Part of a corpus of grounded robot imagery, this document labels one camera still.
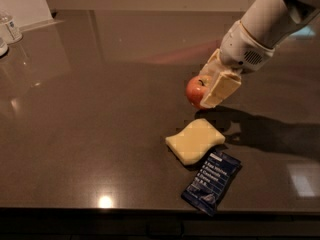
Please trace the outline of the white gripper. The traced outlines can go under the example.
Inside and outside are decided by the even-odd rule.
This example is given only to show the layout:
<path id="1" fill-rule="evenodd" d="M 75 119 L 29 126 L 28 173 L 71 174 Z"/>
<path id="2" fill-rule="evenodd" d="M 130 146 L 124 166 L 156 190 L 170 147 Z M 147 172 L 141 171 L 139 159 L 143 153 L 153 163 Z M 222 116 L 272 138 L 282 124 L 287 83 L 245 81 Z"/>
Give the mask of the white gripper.
<path id="1" fill-rule="evenodd" d="M 274 55 L 275 49 L 269 49 L 254 38 L 236 21 L 222 39 L 217 48 L 199 72 L 205 92 L 200 101 L 204 108 L 214 108 L 231 96 L 240 86 L 241 77 L 231 71 L 220 72 L 223 65 L 243 73 L 258 71 Z"/>

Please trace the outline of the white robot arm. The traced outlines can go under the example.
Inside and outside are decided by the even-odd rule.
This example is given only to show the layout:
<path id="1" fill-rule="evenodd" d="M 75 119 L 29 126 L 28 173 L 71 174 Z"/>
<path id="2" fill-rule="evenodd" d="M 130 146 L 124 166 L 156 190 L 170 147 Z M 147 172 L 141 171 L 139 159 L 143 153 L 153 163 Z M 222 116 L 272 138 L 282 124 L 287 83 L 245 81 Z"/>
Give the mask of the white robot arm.
<path id="1" fill-rule="evenodd" d="M 241 86 L 241 75 L 258 71 L 289 35 L 312 21 L 320 0 L 255 0 L 224 35 L 200 74 L 209 79 L 200 105 L 214 108 Z"/>

